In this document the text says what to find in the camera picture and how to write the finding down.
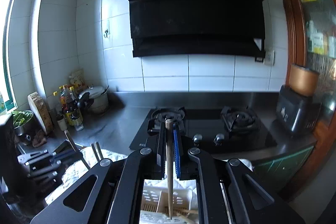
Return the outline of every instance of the green cabinet door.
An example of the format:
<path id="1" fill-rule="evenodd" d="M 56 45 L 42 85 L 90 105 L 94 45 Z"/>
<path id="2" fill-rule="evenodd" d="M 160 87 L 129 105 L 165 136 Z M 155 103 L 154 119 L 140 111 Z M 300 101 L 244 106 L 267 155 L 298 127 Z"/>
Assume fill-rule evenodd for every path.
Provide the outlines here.
<path id="1" fill-rule="evenodd" d="M 253 172 L 274 190 L 281 190 L 307 160 L 313 146 L 295 154 L 267 161 L 254 167 Z"/>

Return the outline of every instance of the cutting board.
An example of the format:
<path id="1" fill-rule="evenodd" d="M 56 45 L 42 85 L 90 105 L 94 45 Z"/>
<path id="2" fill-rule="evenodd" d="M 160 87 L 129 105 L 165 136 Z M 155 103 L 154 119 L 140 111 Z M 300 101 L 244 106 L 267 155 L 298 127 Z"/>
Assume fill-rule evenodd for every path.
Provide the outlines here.
<path id="1" fill-rule="evenodd" d="M 37 92 L 34 92 L 28 95 L 28 103 L 44 133 L 48 135 L 53 129 L 53 123 L 42 97 Z"/>

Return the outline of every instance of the black range hood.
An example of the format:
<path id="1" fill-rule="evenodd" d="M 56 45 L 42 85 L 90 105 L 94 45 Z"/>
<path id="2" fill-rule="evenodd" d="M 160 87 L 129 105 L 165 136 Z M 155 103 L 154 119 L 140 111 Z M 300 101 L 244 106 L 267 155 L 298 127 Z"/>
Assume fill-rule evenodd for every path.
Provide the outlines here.
<path id="1" fill-rule="evenodd" d="M 265 57 L 263 0 L 129 0 L 133 56 Z"/>

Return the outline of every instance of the window frame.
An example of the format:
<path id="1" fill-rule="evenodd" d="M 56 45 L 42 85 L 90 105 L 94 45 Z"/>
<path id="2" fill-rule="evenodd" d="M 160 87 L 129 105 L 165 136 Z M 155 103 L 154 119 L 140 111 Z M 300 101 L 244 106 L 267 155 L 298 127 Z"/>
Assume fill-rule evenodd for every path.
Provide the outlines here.
<path id="1" fill-rule="evenodd" d="M 10 21 L 9 13 L 10 13 L 11 8 L 13 6 L 13 1 L 14 0 L 9 0 L 9 5 L 8 5 L 8 9 L 7 9 L 6 19 L 5 19 L 5 25 L 4 25 L 4 29 L 3 29 L 4 30 L 3 31 L 3 37 L 2 37 L 3 72 L 4 72 L 4 76 L 5 76 L 6 89 L 7 89 L 7 93 L 8 93 L 8 97 L 9 97 L 9 100 L 5 102 L 7 111 L 16 107 L 15 104 L 14 104 L 14 100 L 13 100 L 11 86 L 9 84 L 9 77 L 8 77 L 8 70 L 7 70 L 7 48 L 8 48 L 7 47 L 7 45 L 8 45 L 7 28 L 8 28 L 8 23 Z"/>

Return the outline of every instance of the pot lid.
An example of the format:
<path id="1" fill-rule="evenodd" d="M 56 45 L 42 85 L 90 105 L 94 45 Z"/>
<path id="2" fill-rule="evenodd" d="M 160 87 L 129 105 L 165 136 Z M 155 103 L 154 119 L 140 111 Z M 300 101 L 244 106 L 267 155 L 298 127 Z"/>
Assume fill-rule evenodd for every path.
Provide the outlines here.
<path id="1" fill-rule="evenodd" d="M 84 93 L 89 92 L 90 95 L 90 99 L 94 99 L 97 98 L 99 95 L 101 95 L 104 92 L 104 88 L 102 86 L 91 86 L 86 90 L 83 90 L 80 94 L 79 94 L 79 99 L 83 96 Z"/>

